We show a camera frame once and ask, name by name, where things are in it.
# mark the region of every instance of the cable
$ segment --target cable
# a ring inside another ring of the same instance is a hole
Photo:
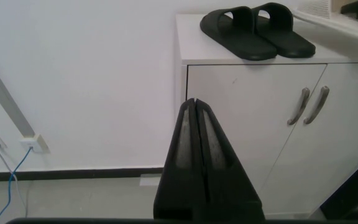
[[[4,213],[5,209],[9,206],[9,204],[11,203],[11,182],[12,182],[12,178],[16,173],[16,170],[19,168],[20,165],[22,165],[22,163],[24,162],[24,160],[26,159],[26,157],[29,155],[30,151],[31,151],[32,147],[29,148],[29,150],[27,151],[27,153],[25,154],[24,158],[20,161],[19,165],[17,165],[17,167],[13,170],[10,178],[9,178],[9,182],[8,182],[8,186],[7,186],[7,204],[5,205],[5,207],[1,210],[0,212],[0,216],[2,215],[2,213]]]
[[[9,172],[12,174],[13,171],[11,170],[11,168],[9,168],[8,164],[6,163],[6,161],[5,161],[5,159],[3,158],[3,156],[1,155],[1,153],[0,153],[0,158],[1,158],[2,161],[4,162],[6,168],[7,168],[7,169],[9,170]],[[13,175],[13,178],[15,178],[17,194],[19,195],[20,201],[22,202],[22,205],[23,205],[23,207],[24,207],[24,211],[25,211],[25,215],[24,215],[24,216],[27,217],[27,207],[25,206],[25,203],[24,203],[24,200],[23,200],[23,198],[22,198],[22,195],[20,194],[19,183],[18,183],[18,181],[17,181],[16,175]]]
[[[0,158],[1,158],[1,160],[3,161],[3,163],[5,164],[6,168],[7,168],[7,169],[9,170],[9,172],[12,174],[11,168],[8,166],[7,162],[5,161],[5,159],[4,159],[4,157],[1,155],[1,153],[0,153]],[[25,203],[24,203],[24,200],[23,200],[22,195],[20,194],[18,179],[17,179],[16,175],[13,175],[13,177],[15,178],[17,194],[19,195],[20,200],[21,200],[21,202],[22,202],[22,205],[23,205],[23,207],[24,207],[24,216],[27,217],[27,207],[26,207],[26,205],[25,205]]]

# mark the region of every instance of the blue cable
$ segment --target blue cable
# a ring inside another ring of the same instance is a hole
[[[8,186],[7,186],[7,204],[5,205],[5,207],[2,209],[2,211],[0,212],[0,216],[5,212],[5,209],[9,206],[9,204],[11,203],[11,182],[13,179],[13,175],[16,173],[17,168],[19,168],[20,165],[22,165],[22,163],[24,162],[24,160],[26,159],[26,157],[29,155],[30,151],[31,151],[32,147],[29,148],[29,150],[27,151],[26,155],[24,156],[24,158],[22,159],[22,161],[19,163],[19,165],[17,165],[17,167],[13,170],[10,178],[9,178],[9,182],[8,182]]]

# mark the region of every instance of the white wall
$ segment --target white wall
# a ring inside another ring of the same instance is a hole
[[[163,166],[176,120],[175,14],[263,2],[0,1],[0,77],[51,152],[21,170]],[[25,150],[1,106],[0,135],[13,166]]]

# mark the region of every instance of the cabinet top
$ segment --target cabinet top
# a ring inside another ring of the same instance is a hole
[[[263,61],[243,60],[226,50],[200,29],[204,15],[177,15],[177,44],[182,65],[357,63],[358,40],[294,18],[294,31],[316,46],[311,58],[276,58]]]

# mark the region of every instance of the white cable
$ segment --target white cable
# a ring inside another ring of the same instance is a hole
[[[9,172],[12,173],[11,168],[9,168],[8,164],[6,163],[6,161],[5,161],[5,159],[3,158],[3,156],[1,155],[1,153],[0,153],[0,158],[1,158],[2,161],[4,162],[6,168],[9,170]],[[18,181],[17,181],[17,177],[16,177],[16,175],[13,175],[13,177],[15,178],[17,194],[19,195],[20,200],[22,201],[22,204],[23,204],[23,207],[24,207],[25,217],[27,217],[27,208],[26,208],[26,206],[25,206],[25,203],[24,203],[24,200],[23,200],[23,198],[22,198],[22,195],[20,194],[20,191],[19,191],[19,183],[18,183]]]

